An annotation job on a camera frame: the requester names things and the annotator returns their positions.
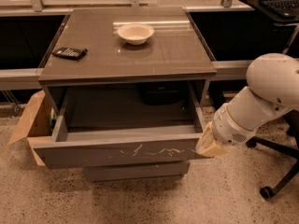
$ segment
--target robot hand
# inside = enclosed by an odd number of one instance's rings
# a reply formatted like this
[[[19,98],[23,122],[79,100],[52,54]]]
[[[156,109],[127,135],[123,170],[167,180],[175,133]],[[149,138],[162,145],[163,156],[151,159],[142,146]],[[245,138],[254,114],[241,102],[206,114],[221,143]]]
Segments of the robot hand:
[[[197,153],[207,157],[225,153],[226,144],[244,144],[266,122],[299,110],[299,62],[294,58],[263,55],[250,64],[246,79],[248,86],[215,112]]]

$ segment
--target office chair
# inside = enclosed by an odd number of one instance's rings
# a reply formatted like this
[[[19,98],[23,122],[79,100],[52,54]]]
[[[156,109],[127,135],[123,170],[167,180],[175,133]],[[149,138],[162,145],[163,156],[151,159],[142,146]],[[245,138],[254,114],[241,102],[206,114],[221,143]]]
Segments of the office chair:
[[[296,144],[299,148],[299,111],[291,111],[284,116],[284,119],[290,125],[289,130],[287,131],[288,135],[291,135],[295,138]],[[255,147],[260,144],[266,147],[270,147],[280,153],[283,153],[287,156],[293,157],[297,159],[296,164],[291,168],[291,170],[278,182],[278,184],[274,187],[263,187],[260,189],[261,195],[267,200],[274,197],[278,194],[282,188],[287,185],[293,177],[295,177],[299,172],[299,149],[286,147],[271,141],[264,140],[259,137],[253,137],[247,142],[247,147]]]

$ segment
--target cardboard box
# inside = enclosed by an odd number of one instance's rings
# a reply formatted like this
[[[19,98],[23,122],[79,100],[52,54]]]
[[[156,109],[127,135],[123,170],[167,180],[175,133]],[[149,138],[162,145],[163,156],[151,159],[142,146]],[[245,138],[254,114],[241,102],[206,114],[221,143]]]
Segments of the cardboard box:
[[[13,145],[25,138],[39,166],[45,166],[45,163],[37,156],[33,147],[51,140],[50,112],[51,106],[45,92],[35,93],[26,105],[8,142],[9,145]]]

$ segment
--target desk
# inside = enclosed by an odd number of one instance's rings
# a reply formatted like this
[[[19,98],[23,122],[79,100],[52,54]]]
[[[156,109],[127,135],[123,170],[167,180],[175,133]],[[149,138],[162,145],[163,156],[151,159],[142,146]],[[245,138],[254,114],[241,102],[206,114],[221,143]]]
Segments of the desk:
[[[151,25],[141,46],[117,29]],[[59,117],[49,144],[35,151],[49,168],[83,167],[92,181],[183,175],[205,123],[201,106],[216,70],[182,8],[76,9],[55,49],[87,49],[79,62],[50,56],[39,82]],[[187,98],[145,105],[144,82],[181,81]]]
[[[283,18],[276,13],[266,9],[265,7],[261,6],[259,4],[259,0],[240,0],[241,2],[253,7],[254,9],[262,12],[265,16],[270,18],[273,23],[275,23],[277,26],[295,26],[295,29],[292,33],[292,36],[289,39],[289,42],[285,46],[285,49],[283,50],[283,54],[286,54],[289,50],[289,47],[292,45],[293,40],[297,37],[299,32],[299,17],[295,18]]]

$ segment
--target laptop keyboard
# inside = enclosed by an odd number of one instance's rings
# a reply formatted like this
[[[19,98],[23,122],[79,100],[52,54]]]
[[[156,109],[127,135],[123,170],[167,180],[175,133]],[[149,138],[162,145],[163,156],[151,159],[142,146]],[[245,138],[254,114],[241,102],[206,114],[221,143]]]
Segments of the laptop keyboard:
[[[299,9],[299,0],[279,0],[264,1],[264,4],[276,10],[296,10]]]

